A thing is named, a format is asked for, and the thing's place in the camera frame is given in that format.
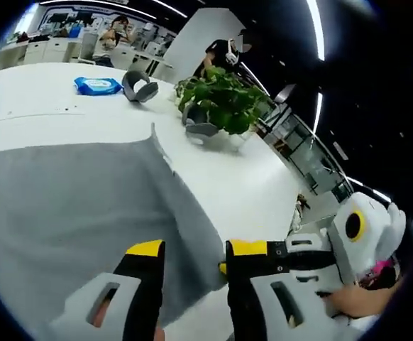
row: yellow circle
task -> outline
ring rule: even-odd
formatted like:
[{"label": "yellow circle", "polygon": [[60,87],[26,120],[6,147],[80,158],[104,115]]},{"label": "yellow circle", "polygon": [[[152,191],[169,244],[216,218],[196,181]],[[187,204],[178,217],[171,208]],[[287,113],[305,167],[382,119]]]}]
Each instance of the yellow circle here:
[{"label": "yellow circle", "polygon": [[355,211],[353,213],[355,213],[360,219],[360,229],[358,230],[358,234],[354,238],[350,238],[350,241],[352,243],[357,242],[363,236],[363,233],[365,231],[365,219],[363,213],[361,211]]}]

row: black circle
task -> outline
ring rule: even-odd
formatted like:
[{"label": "black circle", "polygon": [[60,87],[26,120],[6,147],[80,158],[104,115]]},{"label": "black circle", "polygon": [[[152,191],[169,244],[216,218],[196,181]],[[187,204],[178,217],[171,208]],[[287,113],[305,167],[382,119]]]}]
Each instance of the black circle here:
[{"label": "black circle", "polygon": [[353,239],[358,236],[360,231],[361,220],[359,215],[352,213],[346,221],[346,234],[349,239]]}]

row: blue wet wipes package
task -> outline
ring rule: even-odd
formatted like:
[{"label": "blue wet wipes package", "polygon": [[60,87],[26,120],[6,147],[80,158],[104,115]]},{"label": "blue wet wipes package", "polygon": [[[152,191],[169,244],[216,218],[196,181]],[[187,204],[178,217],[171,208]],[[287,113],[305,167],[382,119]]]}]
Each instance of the blue wet wipes package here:
[{"label": "blue wet wipes package", "polygon": [[120,83],[114,78],[85,78],[78,77],[74,80],[80,94],[99,96],[102,94],[116,94],[122,89]]}]

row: white cabinet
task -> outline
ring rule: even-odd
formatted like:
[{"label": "white cabinet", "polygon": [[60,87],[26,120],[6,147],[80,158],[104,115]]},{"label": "white cabinet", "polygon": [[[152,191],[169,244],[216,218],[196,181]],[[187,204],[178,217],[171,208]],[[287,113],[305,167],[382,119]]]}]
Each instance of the white cabinet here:
[{"label": "white cabinet", "polygon": [[69,41],[66,38],[52,38],[44,51],[44,63],[61,63],[67,62],[66,53],[68,50]]},{"label": "white cabinet", "polygon": [[29,43],[27,46],[27,51],[25,52],[23,64],[41,63],[43,61],[43,56],[47,44],[47,41]]}]

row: face mask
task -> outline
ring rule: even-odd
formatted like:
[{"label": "face mask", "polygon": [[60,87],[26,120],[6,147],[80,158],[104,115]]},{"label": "face mask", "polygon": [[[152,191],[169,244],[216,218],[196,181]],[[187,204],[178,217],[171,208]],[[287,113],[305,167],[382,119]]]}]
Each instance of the face mask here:
[{"label": "face mask", "polygon": [[122,23],[114,23],[114,25],[112,26],[112,28],[115,31],[124,31],[124,25]]}]

